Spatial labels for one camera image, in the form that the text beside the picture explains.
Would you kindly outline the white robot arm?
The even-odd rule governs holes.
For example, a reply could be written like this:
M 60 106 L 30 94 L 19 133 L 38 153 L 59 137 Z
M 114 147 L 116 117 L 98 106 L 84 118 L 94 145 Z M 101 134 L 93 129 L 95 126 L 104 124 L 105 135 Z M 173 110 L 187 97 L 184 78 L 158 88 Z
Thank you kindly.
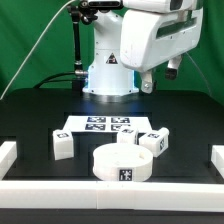
M 85 0 L 94 24 L 94 60 L 85 95 L 119 102 L 153 91 L 153 70 L 166 63 L 177 77 L 183 54 L 199 42 L 203 0 Z

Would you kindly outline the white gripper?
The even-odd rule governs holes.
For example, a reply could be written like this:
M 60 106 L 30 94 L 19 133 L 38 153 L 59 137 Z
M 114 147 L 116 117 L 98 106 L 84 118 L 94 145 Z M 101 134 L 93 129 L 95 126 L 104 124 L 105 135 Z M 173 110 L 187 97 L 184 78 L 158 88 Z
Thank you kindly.
M 140 77 L 144 93 L 153 91 L 150 69 L 166 61 L 165 78 L 177 78 L 182 62 L 181 54 L 195 48 L 199 42 L 202 18 L 202 9 L 170 14 L 138 10 L 128 10 L 125 13 L 120 58 L 125 67 L 143 72 Z

